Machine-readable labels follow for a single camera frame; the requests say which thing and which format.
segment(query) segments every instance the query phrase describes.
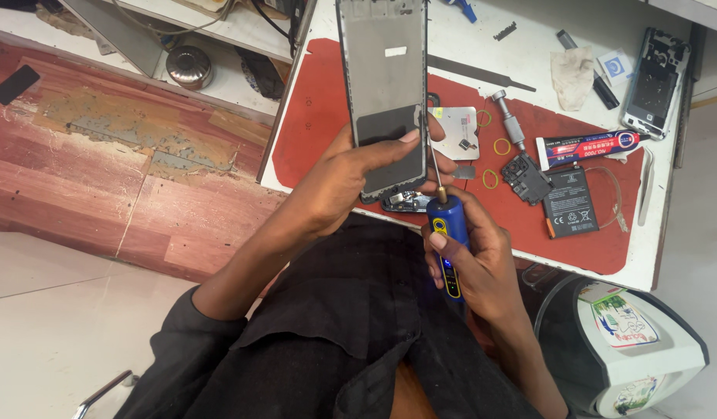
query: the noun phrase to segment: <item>blue object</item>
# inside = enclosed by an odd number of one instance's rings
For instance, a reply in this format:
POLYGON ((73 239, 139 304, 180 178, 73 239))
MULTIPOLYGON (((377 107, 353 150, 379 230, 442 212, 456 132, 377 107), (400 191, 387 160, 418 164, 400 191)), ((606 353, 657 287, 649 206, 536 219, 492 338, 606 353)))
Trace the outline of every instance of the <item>blue object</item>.
POLYGON ((467 19, 469 19, 470 23, 477 22, 477 16, 475 16, 475 12, 472 11, 472 5, 467 3, 465 0, 444 0, 449 5, 453 5, 454 3, 462 6, 462 13, 467 16, 467 19))
MULTIPOLYGON (((426 206, 428 224, 437 233, 446 234, 469 249, 467 224, 464 222, 462 201, 454 195, 448 195, 446 204, 441 204, 436 197, 426 206)), ((464 301, 462 290, 459 288, 459 276, 449 261, 439 256, 439 269, 441 269, 446 296, 452 300, 464 301)))

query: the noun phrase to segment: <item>fingernail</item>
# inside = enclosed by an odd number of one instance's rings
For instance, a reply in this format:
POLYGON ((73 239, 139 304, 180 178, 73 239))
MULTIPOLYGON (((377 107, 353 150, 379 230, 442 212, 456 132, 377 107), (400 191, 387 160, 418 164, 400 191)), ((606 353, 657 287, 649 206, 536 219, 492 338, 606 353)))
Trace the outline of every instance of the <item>fingernail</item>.
POLYGON ((446 246, 446 236, 441 233, 436 233, 435 231, 428 236, 428 240, 430 240, 430 244, 434 246, 436 249, 443 249, 446 246))
POLYGON ((420 130, 418 128, 410 131, 409 133, 406 133, 402 138, 400 138, 400 141, 402 142, 413 142, 418 137, 420 137, 420 130))

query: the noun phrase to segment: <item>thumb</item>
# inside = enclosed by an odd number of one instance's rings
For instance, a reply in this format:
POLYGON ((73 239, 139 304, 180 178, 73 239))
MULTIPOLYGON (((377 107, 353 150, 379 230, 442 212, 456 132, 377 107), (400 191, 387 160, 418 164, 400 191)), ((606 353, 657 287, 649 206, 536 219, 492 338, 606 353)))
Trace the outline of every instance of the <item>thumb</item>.
POLYGON ((380 141, 372 145, 356 147, 346 153, 361 167, 366 174, 376 168, 389 166, 400 161, 420 143, 420 131, 416 128, 397 140, 380 141))
POLYGON ((433 232, 428 242, 442 258, 451 263, 462 277, 475 277, 479 274, 480 263, 464 244, 457 242, 446 234, 433 232))

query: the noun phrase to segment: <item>glue tube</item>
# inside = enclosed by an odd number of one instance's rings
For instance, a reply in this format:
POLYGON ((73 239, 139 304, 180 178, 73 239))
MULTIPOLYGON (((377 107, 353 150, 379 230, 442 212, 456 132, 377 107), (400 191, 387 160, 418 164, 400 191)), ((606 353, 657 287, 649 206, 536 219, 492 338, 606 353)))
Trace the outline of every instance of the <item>glue tube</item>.
POLYGON ((609 131, 572 137, 537 137, 535 140, 542 171, 591 157, 630 151, 650 135, 633 130, 609 131))

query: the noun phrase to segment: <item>yellow rubber band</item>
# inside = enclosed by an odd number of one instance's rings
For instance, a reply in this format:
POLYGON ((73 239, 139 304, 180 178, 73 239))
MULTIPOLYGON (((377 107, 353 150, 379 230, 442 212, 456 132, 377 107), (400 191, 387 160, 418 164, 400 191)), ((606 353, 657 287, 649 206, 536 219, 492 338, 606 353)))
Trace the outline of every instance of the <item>yellow rubber band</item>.
POLYGON ((487 127, 488 125, 490 125, 490 121, 492 121, 492 119, 493 119, 493 117, 490 116, 490 112, 488 112, 484 109, 480 109, 477 111, 477 113, 475 113, 475 124, 477 124, 477 126, 480 128, 484 128, 484 127, 487 127), (477 116, 480 115, 480 112, 484 112, 488 116, 488 123, 485 125, 480 125, 480 122, 477 122, 477 116))
POLYGON ((497 154, 498 156, 505 156, 506 154, 508 154, 509 152, 511 152, 511 141, 509 141, 509 140, 507 140, 507 139, 505 139, 505 138, 496 139, 495 141, 493 141, 493 151, 495 151, 495 154, 497 154), (501 141, 501 140, 503 140, 503 141, 505 141, 505 142, 508 143, 508 150, 506 150, 505 153, 498 153, 498 149, 495 147, 495 146, 497 145, 497 143, 498 143, 499 141, 501 141))
POLYGON ((486 168, 485 171, 483 172, 483 185, 485 185, 485 187, 487 189, 495 189, 496 187, 498 187, 498 174, 495 173, 494 171, 490 170, 489 168, 486 168), (487 173, 487 172, 493 173, 493 176, 495 176, 495 185, 488 186, 488 184, 485 183, 485 173, 487 173))

